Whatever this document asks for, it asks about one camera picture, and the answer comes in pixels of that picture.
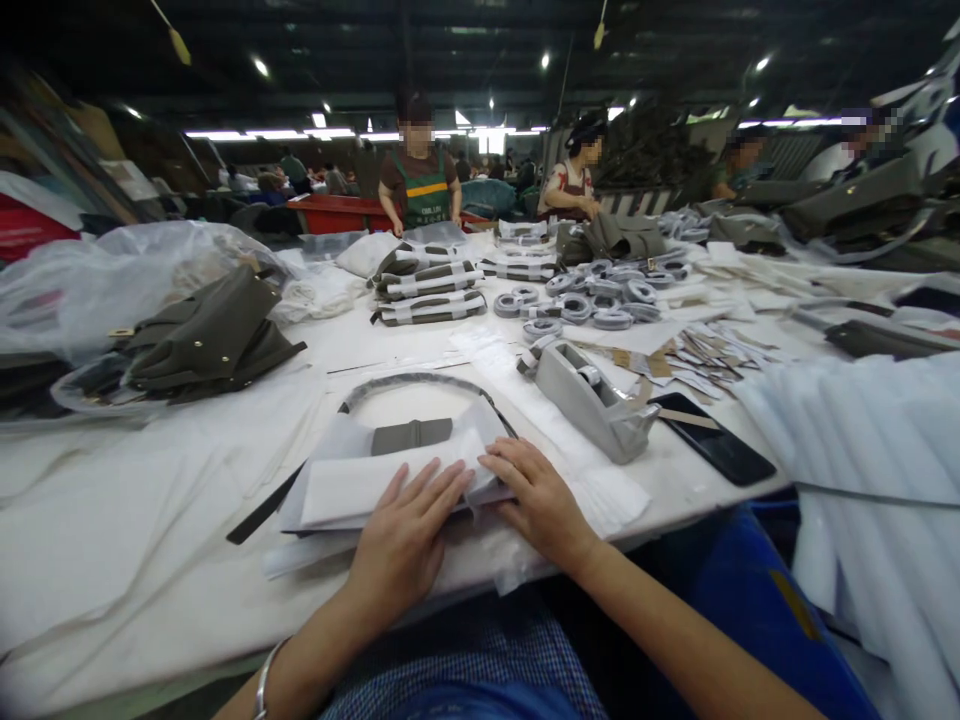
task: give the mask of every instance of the red container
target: red container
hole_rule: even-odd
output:
[[[393,223],[379,200],[344,195],[307,195],[291,200],[287,207],[300,213],[300,225],[311,235],[351,230],[389,232]],[[464,222],[483,222],[483,218],[463,213]]]

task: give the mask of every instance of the person's left hand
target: person's left hand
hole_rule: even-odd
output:
[[[387,630],[430,592],[443,563],[437,537],[474,471],[462,460],[430,482],[440,459],[427,465],[402,488],[409,467],[397,471],[367,521],[343,592],[364,622]]]

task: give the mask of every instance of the hand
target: hand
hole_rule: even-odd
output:
[[[550,461],[527,440],[497,438],[478,460],[497,474],[517,502],[497,512],[547,560],[575,576],[602,541],[587,524],[570,488]]]
[[[464,470],[460,460],[429,482],[439,467],[440,459],[434,458],[401,490],[409,472],[404,463],[360,535],[343,591],[364,622],[380,631],[425,598],[440,572],[443,541],[437,533],[474,472]]]

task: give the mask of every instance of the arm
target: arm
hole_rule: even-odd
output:
[[[701,720],[822,718],[702,615],[602,542],[550,461],[498,438],[480,463],[514,491],[500,515],[570,575],[673,683]]]
[[[463,221],[460,220],[460,208],[463,207],[463,189],[460,187],[459,178],[450,183],[450,219],[462,227]]]
[[[383,207],[383,211],[387,213],[387,217],[390,218],[390,222],[393,223],[393,234],[397,237],[402,237],[403,223],[400,222],[400,216],[397,215],[397,208],[393,204],[393,190],[384,185],[381,180],[380,189],[377,191],[377,194],[380,196],[380,205]]]
[[[363,529],[346,584],[274,658],[270,720],[314,717],[354,658],[430,592],[443,563],[437,533],[473,479],[460,461],[430,482],[439,467],[435,458],[405,488],[407,465],[397,471]],[[214,720],[250,720],[259,679],[258,672]]]

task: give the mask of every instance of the clear plastic bag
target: clear plastic bag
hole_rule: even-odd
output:
[[[230,225],[161,222],[123,227],[91,242],[37,248],[0,272],[0,353],[55,353],[78,367],[108,350],[112,330],[132,328],[240,263],[298,271]]]

